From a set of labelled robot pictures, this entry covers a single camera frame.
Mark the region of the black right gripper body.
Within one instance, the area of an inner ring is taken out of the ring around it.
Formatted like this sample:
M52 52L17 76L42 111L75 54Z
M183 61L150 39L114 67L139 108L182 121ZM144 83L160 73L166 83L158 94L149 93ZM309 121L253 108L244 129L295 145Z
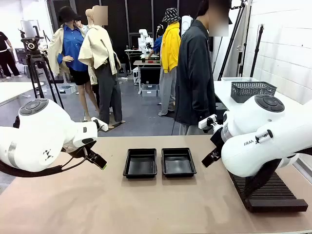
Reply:
M224 145L224 140L222 139L222 130L223 127L220 127L210 138L211 142L215 145L213 150L213 156L219 156L221 154L222 147Z

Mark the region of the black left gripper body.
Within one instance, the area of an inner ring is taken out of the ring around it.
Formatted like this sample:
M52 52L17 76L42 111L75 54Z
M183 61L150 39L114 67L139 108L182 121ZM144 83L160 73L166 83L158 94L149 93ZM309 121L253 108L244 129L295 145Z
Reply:
M95 145L96 142L97 141L94 140L78 148L74 146L63 146L62 152L69 154L73 158L94 158L96 156L96 153L92 150L92 147Z

